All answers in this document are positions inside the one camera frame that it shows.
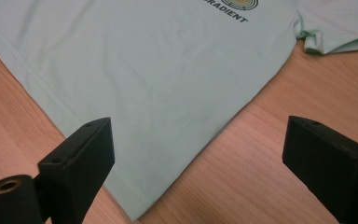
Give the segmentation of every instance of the wood grain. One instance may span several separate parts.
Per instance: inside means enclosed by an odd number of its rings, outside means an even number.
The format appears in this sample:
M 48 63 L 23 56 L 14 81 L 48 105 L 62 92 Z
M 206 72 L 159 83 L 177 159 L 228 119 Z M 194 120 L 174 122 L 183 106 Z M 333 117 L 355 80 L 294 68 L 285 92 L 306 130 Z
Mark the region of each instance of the wood grain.
M 136 223 L 337 223 L 282 164 L 289 115 L 358 142 L 358 51 L 305 54 L 297 41 L 279 74 Z M 0 178 L 37 174 L 63 140 L 0 62 Z M 130 223 L 102 188 L 85 223 Z

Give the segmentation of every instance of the wooden surface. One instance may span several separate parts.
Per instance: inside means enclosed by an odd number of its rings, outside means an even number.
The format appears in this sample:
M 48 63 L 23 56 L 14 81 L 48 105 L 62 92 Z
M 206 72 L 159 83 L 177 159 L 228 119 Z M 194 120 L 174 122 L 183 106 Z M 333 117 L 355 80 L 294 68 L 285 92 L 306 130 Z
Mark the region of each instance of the wooden surface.
M 302 46 L 135 223 L 337 223 L 282 164 L 282 147 L 289 115 L 358 142 L 358 51 L 320 56 Z M 35 176 L 62 140 L 0 62 L 0 178 Z M 102 189 L 84 223 L 130 221 Z

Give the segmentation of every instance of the shirt logo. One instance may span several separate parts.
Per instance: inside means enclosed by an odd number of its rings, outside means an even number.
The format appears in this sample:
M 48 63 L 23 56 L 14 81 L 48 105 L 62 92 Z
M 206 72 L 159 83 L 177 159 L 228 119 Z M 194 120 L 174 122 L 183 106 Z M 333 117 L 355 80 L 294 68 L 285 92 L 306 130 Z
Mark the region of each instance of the shirt logo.
M 222 0 L 222 2 L 237 10 L 251 10 L 258 4 L 258 0 Z

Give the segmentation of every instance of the mint green fabric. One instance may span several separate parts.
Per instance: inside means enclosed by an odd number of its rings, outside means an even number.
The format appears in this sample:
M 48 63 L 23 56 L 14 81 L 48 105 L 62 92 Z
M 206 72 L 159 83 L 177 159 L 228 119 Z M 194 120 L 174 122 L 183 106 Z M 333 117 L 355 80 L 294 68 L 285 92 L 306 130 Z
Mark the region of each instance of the mint green fabric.
M 111 117 L 131 219 L 263 88 L 297 38 L 358 49 L 358 0 L 0 0 L 0 59 L 65 134 Z

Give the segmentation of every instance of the t-shirt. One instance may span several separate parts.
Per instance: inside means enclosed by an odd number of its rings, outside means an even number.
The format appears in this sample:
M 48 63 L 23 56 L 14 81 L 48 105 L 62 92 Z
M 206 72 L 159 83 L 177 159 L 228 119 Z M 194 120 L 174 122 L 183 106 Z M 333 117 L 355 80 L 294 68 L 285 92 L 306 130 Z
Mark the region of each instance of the t-shirt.
M 110 117 L 140 216 L 285 63 L 358 49 L 358 0 L 0 0 L 0 59 L 68 136 Z

